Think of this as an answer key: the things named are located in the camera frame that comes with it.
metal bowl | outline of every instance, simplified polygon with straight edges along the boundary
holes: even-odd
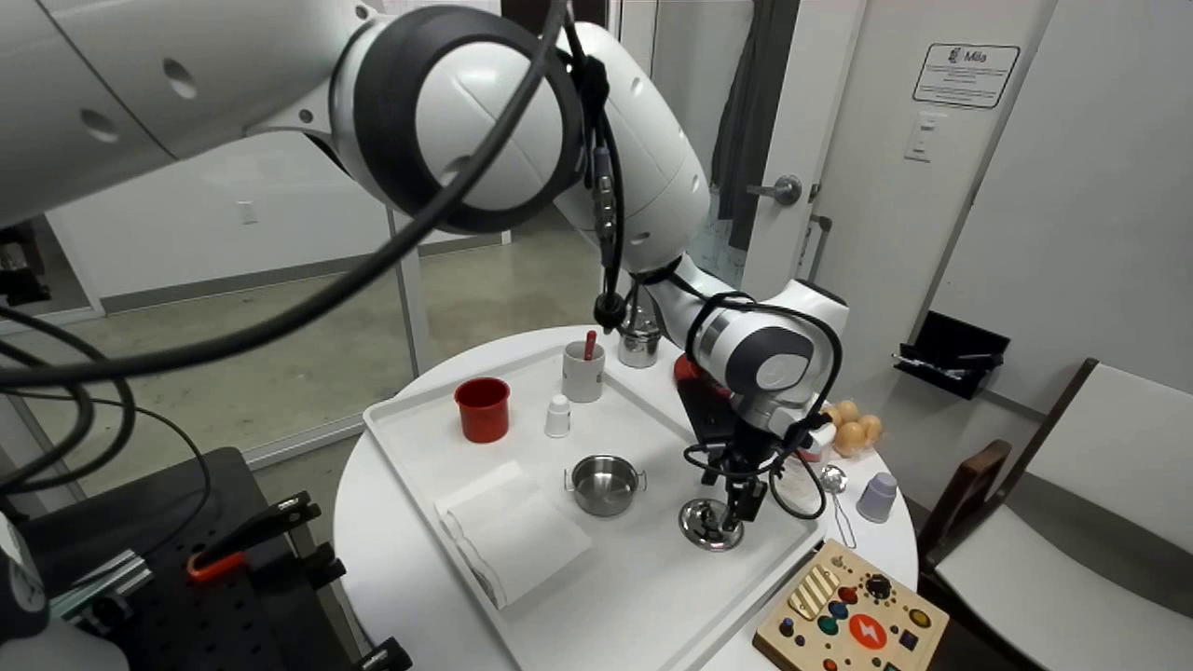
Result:
[[[572,500],[595,517],[622,514],[644,486],[633,461],[621,454],[587,454],[572,478]]]

door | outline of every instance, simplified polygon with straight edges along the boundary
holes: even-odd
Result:
[[[813,196],[866,11],[868,0],[662,0],[653,77],[718,184],[718,211],[695,255],[709,273],[749,296],[777,296],[818,265],[829,227],[811,224],[818,216]],[[770,57],[782,49],[788,68],[747,82],[749,70],[774,68]],[[754,153],[735,153],[738,139],[731,134],[749,134],[749,128],[774,128],[774,134],[754,139]],[[754,163],[747,184],[741,176],[738,184],[721,176],[741,163]],[[749,196],[754,206],[747,211],[729,210],[729,196]]]

round white table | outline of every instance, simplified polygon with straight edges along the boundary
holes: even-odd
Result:
[[[414,385],[403,395],[419,395],[450,382],[479,375],[501,360],[518,353],[540,350],[549,344],[577,338],[587,327],[544,327],[506,334],[484,347],[475,347]],[[642,373],[657,375],[649,386],[657,395],[675,395],[673,360],[680,350],[673,344],[662,347],[662,360]],[[883,473],[883,459],[877,450],[847,461],[829,450],[829,461],[849,473],[847,492],[821,514],[823,538],[856,539],[859,554],[877,562],[883,575],[899,578],[902,584],[919,584],[919,538],[905,502],[899,500],[889,522],[866,522],[856,502],[868,478]],[[457,578],[444,549],[437,544],[433,529],[395,482],[386,454],[375,449],[367,431],[352,450],[339,492],[337,492],[337,522],[332,522],[337,551],[349,562],[349,600],[375,642],[395,636],[414,667],[431,671],[495,671],[510,667],[501,636],[488,630],[484,615],[475,606],[468,584]],[[770,671],[774,665],[754,651],[749,625],[741,625],[704,667],[725,671]]]

sign on wall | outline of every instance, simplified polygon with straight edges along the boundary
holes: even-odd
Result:
[[[929,45],[914,101],[999,107],[1018,62],[1018,45]]]

robotic arm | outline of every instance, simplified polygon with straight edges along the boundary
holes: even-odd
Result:
[[[549,61],[510,142],[444,227],[504,230],[549,200],[597,219],[597,234],[616,227],[605,261],[622,265],[668,334],[731,386],[749,437],[818,429],[847,304],[805,285],[754,301],[701,273],[683,255],[709,219],[690,139],[612,32],[577,25],[575,39],[605,62],[605,103]],[[468,6],[381,17],[342,0],[13,0],[0,224],[258,129],[311,134],[381,200],[419,211],[479,153],[535,52],[539,39]],[[608,162],[591,142],[595,116],[621,147],[621,194],[595,176]]]

